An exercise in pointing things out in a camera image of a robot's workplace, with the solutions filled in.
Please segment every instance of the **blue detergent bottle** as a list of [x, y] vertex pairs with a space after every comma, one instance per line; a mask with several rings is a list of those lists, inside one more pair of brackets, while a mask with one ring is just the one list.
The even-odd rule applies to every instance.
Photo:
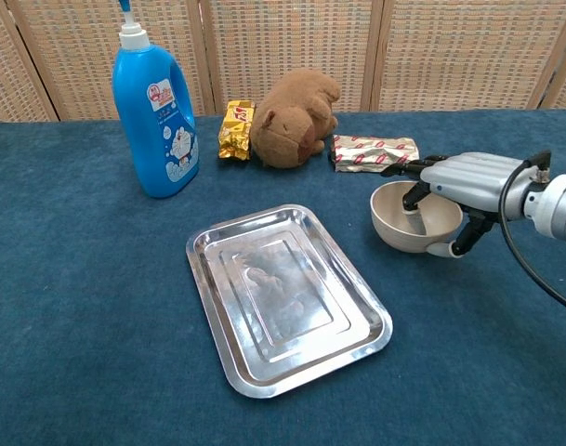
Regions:
[[125, 24], [113, 67], [115, 106], [138, 180], [154, 198], [178, 193], [198, 172], [198, 141], [188, 86], [175, 58], [151, 45], [120, 0]]

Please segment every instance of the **metal tray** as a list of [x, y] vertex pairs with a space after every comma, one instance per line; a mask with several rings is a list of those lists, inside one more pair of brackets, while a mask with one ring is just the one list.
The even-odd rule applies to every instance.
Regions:
[[307, 208], [194, 234], [191, 270], [230, 384], [270, 398], [383, 348], [392, 319]]

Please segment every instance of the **brown plush toy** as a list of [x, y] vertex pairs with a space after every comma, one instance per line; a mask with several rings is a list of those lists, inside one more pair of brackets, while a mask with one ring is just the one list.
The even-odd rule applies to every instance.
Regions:
[[288, 169], [323, 151], [336, 128], [332, 104], [340, 86], [331, 77], [300, 69], [285, 74], [256, 108], [252, 149], [265, 165]]

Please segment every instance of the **silver wrapper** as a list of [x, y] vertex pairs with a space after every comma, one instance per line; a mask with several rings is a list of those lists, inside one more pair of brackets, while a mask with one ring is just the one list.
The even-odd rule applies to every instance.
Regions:
[[334, 135], [336, 172], [382, 172], [393, 163], [419, 159], [411, 138], [365, 138]]

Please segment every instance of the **snack wrapper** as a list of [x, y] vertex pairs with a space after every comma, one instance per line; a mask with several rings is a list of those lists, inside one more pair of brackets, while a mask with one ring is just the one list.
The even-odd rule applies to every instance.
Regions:
[[410, 138], [363, 138], [334, 136], [332, 159], [336, 172], [382, 172], [393, 163], [419, 159]]
[[231, 100], [218, 132], [218, 158], [249, 160], [249, 129], [256, 105], [252, 100]]

